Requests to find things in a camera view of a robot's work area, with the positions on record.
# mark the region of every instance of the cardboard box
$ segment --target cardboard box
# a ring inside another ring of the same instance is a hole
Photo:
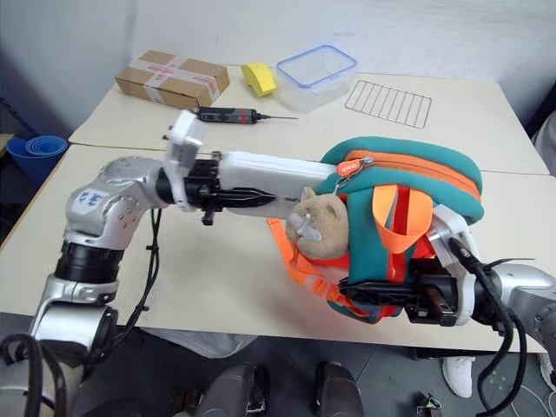
[[[210,106],[228,87],[226,67],[150,50],[116,76],[125,94],[192,110]]]

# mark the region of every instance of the orange zipper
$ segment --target orange zipper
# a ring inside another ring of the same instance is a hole
[[[418,156],[389,154],[387,152],[374,152],[370,150],[352,150],[347,154],[346,161],[353,159],[360,160],[365,157],[371,157],[373,163],[363,169],[372,167],[400,169],[402,171],[427,176],[435,180],[449,182],[454,185],[454,187],[472,195],[480,202],[480,193],[477,185],[463,174],[446,165],[431,162],[427,159],[419,158]]]

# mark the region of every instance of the plush cat head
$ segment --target plush cat head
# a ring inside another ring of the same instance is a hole
[[[348,212],[338,195],[306,187],[286,221],[286,236],[309,258],[338,258],[348,251]]]

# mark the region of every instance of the white table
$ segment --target white table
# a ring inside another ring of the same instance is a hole
[[[319,160],[336,143],[355,136],[388,136],[457,149],[488,171],[547,174],[497,83],[416,76],[357,74],[357,80],[429,96],[424,129],[408,127],[345,109],[348,95],[305,113],[283,107],[273,96],[258,98],[239,67],[228,67],[230,85],[216,107],[254,108],[271,116],[256,125],[210,124],[203,150],[246,150]],[[133,149],[166,149],[162,140],[178,109],[124,95],[117,85],[69,139],[73,143]]]
[[[125,155],[161,158],[163,153],[70,147],[2,246],[1,311],[34,314],[45,278],[60,255],[67,197],[92,181],[104,163]],[[556,275],[556,179],[483,176],[486,216],[473,227],[483,258],[531,256],[534,266]],[[264,219],[224,212],[216,215],[213,227],[206,227],[201,217],[175,207],[165,210],[159,238],[162,269],[141,326],[427,348],[495,350],[500,344],[490,328],[475,322],[441,328],[411,324],[405,315],[377,325],[349,319],[289,280]],[[143,220],[123,258],[112,303],[121,322],[142,293],[150,238],[150,224]],[[529,352],[539,351],[529,341]]]

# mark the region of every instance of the zipper pull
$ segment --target zipper pull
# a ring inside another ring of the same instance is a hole
[[[361,159],[353,159],[351,161],[340,162],[336,168],[336,172],[340,176],[332,194],[337,194],[339,189],[343,189],[348,183],[353,180],[357,174],[363,169],[373,165],[374,159],[370,156],[364,156]]]

